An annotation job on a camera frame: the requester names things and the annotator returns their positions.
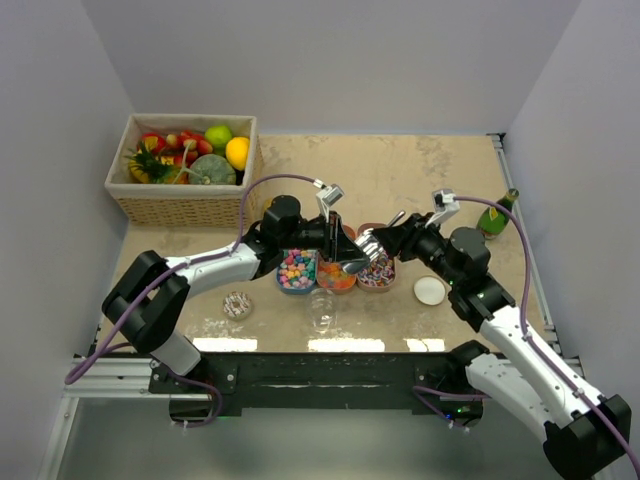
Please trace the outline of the silver metal scoop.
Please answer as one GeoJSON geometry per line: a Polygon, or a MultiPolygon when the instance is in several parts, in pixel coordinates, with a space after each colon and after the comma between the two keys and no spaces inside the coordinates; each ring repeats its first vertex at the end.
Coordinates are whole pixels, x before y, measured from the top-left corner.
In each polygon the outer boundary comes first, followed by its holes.
{"type": "Polygon", "coordinates": [[[360,233],[355,240],[355,244],[361,250],[362,257],[358,260],[353,260],[343,264],[342,270],[349,275],[356,275],[360,271],[368,268],[384,252],[384,249],[381,246],[381,244],[373,236],[373,230],[375,228],[394,226],[405,215],[406,215],[406,211],[400,210],[386,224],[375,224],[372,227],[369,227],[365,229],[362,233],[360,233]]]}

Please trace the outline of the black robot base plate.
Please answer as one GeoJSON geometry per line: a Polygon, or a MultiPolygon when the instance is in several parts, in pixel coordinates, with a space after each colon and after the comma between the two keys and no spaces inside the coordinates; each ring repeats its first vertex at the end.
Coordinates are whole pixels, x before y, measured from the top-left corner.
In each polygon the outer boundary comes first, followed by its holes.
{"type": "Polygon", "coordinates": [[[482,399],[451,353],[206,353],[186,380],[153,367],[149,390],[169,397],[176,421],[249,409],[441,411],[462,426],[476,425],[482,399]]]}

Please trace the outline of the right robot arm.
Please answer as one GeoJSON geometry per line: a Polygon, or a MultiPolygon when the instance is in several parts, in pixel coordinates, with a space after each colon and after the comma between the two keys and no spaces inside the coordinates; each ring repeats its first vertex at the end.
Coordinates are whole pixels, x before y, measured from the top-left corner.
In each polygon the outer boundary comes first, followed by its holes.
{"type": "Polygon", "coordinates": [[[414,215],[371,234],[388,256],[418,259],[447,282],[452,310],[509,361],[509,370],[490,353],[450,363],[445,379],[452,390],[474,388],[498,402],[541,442],[564,479],[589,479],[632,456],[629,405],[590,385],[530,326],[490,274],[491,255],[478,230],[459,227],[444,237],[429,218],[414,215]]]}

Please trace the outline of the pink tray of lollipops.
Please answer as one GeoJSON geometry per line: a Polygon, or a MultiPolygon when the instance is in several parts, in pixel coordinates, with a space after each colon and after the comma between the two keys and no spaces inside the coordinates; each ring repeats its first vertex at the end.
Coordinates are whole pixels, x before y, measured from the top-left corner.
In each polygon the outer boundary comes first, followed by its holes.
{"type": "Polygon", "coordinates": [[[397,266],[394,258],[385,251],[364,270],[356,275],[357,286],[367,292],[384,293],[389,291],[397,280],[397,266]]]}

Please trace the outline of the blue tray of star candies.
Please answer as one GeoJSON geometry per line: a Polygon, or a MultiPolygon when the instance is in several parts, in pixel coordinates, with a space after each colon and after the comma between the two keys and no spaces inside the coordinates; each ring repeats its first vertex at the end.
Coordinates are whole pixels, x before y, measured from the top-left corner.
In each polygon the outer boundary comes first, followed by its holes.
{"type": "Polygon", "coordinates": [[[276,268],[278,287],[285,294],[310,293],[317,282],[318,254],[310,249],[286,249],[283,260],[276,268]]]}

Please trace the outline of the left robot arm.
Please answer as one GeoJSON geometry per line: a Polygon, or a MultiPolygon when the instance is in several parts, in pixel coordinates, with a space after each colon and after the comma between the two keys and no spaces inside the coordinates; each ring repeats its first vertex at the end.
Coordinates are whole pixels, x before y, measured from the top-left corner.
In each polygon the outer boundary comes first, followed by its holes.
{"type": "Polygon", "coordinates": [[[187,300],[219,286],[266,276],[290,249],[315,250],[340,264],[363,259],[337,212],[306,220],[300,210],[297,198],[281,195],[238,244],[193,257],[165,259],[153,250],[143,252],[107,295],[102,313],[112,323],[124,317],[123,336],[137,352],[152,355],[172,370],[173,382],[183,391],[200,390],[207,368],[200,351],[176,328],[187,300]]]}

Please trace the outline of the orange tray of gummy stars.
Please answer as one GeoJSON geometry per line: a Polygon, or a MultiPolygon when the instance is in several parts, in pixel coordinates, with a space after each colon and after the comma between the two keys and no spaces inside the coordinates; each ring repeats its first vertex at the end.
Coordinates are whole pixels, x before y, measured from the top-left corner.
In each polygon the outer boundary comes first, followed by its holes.
{"type": "Polygon", "coordinates": [[[318,256],[316,283],[320,288],[345,294],[356,285],[356,276],[346,273],[339,263],[328,262],[318,256]]]}

